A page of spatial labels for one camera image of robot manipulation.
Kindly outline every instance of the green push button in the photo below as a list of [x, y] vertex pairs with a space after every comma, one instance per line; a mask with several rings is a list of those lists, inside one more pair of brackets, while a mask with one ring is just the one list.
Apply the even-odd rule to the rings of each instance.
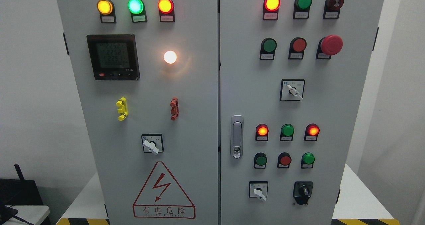
[[266, 158], [266, 157], [263, 157], [263, 156], [260, 156], [260, 157], [258, 157], [258, 158], [255, 160], [255, 162], [256, 162], [259, 166], [263, 166], [263, 165], [265, 165], [265, 164], [267, 163], [267, 158]]
[[297, 0], [297, 7], [300, 10], [308, 9], [311, 6], [312, 0]]
[[286, 124], [282, 126], [281, 131], [284, 136], [292, 136], [294, 134], [294, 127], [290, 124]]
[[263, 49], [264, 51], [267, 52], [272, 52], [276, 49], [276, 41], [274, 41], [273, 39], [267, 39], [264, 43], [263, 43]]
[[302, 161], [303, 161], [305, 164], [311, 165], [311, 164], [313, 164], [313, 163], [314, 163], [314, 155], [313, 155], [312, 153], [305, 153], [305, 154], [302, 156]]

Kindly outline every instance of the yellow indicator light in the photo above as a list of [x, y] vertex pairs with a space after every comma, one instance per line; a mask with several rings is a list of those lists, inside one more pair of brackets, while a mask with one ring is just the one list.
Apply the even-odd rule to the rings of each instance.
[[276, 11], [281, 5], [281, 0], [265, 0], [264, 6], [270, 12]]
[[260, 127], [258, 129], [258, 134], [261, 135], [261, 136], [266, 135], [268, 132], [269, 132], [269, 130], [267, 129], [267, 127]]
[[173, 64], [177, 60], [177, 54], [174, 51], [164, 53], [164, 61], [168, 64]]
[[159, 0], [158, 9], [163, 13], [170, 13], [174, 9], [173, 1], [171, 0]]
[[97, 10], [103, 15], [108, 15], [114, 10], [114, 6], [112, 6], [112, 2], [109, 0], [99, 0], [97, 2]]

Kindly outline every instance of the white table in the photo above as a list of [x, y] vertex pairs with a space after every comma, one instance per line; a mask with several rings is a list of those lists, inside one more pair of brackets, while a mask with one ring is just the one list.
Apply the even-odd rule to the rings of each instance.
[[[345, 166], [341, 193], [334, 210], [334, 219], [392, 219], [390, 213], [363, 184], [357, 175]], [[100, 188], [99, 176], [94, 174], [62, 218], [108, 218]]]
[[[44, 219], [50, 213], [49, 207], [47, 206], [13, 206], [12, 208], [17, 209], [18, 213], [16, 216], [24, 219], [34, 225], [40, 225]], [[14, 218], [9, 219], [4, 225], [26, 225], [24, 222], [20, 222]]]

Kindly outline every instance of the digital power meter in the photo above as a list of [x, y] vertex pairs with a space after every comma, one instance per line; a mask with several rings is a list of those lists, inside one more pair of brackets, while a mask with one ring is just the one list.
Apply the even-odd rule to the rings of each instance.
[[88, 51], [96, 80], [137, 80], [134, 34], [87, 35]]

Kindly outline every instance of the warning triangle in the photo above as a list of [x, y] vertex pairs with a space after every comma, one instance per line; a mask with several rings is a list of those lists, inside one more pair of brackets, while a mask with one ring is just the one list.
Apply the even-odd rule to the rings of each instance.
[[135, 217], [195, 218], [195, 206], [162, 161], [156, 162], [133, 204]]

